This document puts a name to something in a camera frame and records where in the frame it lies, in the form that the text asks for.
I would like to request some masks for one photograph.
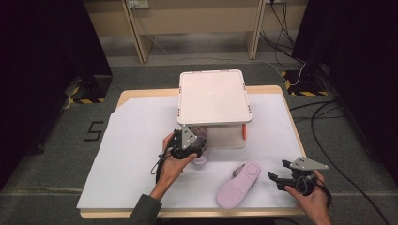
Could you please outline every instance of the white box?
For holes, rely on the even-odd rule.
[[[240,70],[183,72],[178,97],[177,122],[205,126],[210,148],[246,145],[246,124],[253,117]]]

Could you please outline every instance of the white lid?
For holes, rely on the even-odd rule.
[[[180,125],[246,124],[252,120],[242,72],[183,72],[179,79]]]

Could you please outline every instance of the yellow and black tape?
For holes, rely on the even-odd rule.
[[[76,94],[82,91],[80,86],[78,85],[74,90],[71,95],[72,102],[73,103],[79,103],[79,104],[92,104],[92,103],[103,103],[104,98],[103,97],[82,97],[78,98],[76,97]]]
[[[327,96],[328,93],[324,90],[299,90],[295,85],[292,85],[286,76],[286,72],[282,72],[281,75],[284,79],[284,85],[286,86],[287,93],[291,96]]]

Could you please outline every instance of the shoe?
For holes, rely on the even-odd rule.
[[[196,157],[192,162],[195,165],[203,165],[208,160],[208,149],[202,153],[202,156]]]
[[[260,173],[260,165],[254,161],[247,162],[234,179],[220,188],[216,198],[217,204],[224,209],[232,209],[240,205]]]
[[[207,138],[206,127],[203,127],[203,126],[193,126],[193,127],[191,127],[191,131],[192,131],[192,133],[194,133],[196,136],[200,136],[200,137],[203,137],[203,138],[205,138],[205,139]],[[207,162],[207,160],[208,160],[208,146],[207,146],[207,143],[206,143],[205,149],[206,149],[206,150],[203,151],[202,156],[196,157],[196,158],[192,161],[193,164],[195,164],[195,165],[203,165],[203,164],[205,164],[205,163]]]

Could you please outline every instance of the pink slipper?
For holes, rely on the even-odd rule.
[[[192,162],[196,165],[203,165],[208,160],[208,149],[203,152],[202,156],[196,157]]]
[[[242,203],[260,173],[260,165],[254,161],[247,162],[237,176],[219,190],[217,193],[217,204],[224,209],[237,207]]]

